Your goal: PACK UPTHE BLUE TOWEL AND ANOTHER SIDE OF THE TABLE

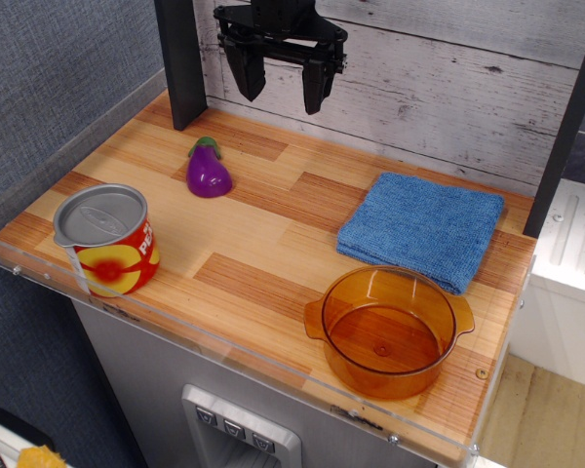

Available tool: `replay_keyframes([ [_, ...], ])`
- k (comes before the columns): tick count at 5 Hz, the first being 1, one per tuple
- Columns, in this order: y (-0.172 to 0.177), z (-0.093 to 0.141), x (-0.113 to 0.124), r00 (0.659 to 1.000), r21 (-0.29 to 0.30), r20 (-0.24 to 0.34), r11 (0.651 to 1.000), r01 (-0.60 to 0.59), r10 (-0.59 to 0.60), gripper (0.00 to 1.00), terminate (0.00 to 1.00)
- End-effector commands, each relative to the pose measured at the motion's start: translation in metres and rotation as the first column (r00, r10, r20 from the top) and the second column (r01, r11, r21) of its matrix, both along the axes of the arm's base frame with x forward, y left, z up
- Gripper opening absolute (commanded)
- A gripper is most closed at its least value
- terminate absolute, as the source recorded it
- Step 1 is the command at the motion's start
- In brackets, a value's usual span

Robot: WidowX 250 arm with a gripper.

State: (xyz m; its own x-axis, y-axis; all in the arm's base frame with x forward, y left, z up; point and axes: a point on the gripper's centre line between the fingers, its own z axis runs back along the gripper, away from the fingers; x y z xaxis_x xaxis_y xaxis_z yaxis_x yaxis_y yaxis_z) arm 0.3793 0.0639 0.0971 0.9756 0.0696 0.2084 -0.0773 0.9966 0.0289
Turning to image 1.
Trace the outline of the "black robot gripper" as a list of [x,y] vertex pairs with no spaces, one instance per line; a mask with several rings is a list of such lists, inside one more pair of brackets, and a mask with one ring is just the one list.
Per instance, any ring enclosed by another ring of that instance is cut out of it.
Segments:
[[346,62],[348,33],[321,17],[314,1],[252,1],[214,8],[219,43],[240,94],[254,101],[266,80],[264,59],[302,65],[305,111],[313,115],[331,94]]

